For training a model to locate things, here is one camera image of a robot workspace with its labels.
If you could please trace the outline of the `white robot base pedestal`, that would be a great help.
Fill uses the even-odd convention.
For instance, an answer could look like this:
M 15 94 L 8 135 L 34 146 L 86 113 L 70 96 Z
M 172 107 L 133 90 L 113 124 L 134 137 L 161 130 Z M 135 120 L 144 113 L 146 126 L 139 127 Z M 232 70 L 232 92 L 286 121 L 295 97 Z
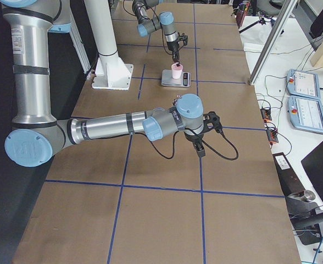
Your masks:
M 108 1 L 85 1 L 99 59 L 92 87 L 94 89 L 128 90 L 133 65 L 119 57 Z

